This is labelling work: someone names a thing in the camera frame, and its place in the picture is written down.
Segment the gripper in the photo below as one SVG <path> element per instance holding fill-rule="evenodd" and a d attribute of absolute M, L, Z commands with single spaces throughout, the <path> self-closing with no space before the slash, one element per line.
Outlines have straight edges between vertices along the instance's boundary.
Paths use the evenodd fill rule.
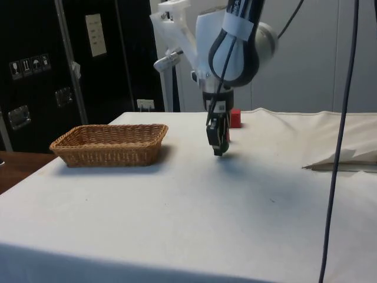
<path fill-rule="evenodd" d="M 234 91 L 203 94 L 203 104 L 209 113 L 213 108 L 214 114 L 221 114 L 219 117 L 210 119 L 206 127 L 207 138 L 215 156 L 222 156 L 226 151 L 226 144 L 230 143 L 230 112 L 234 107 Z"/>

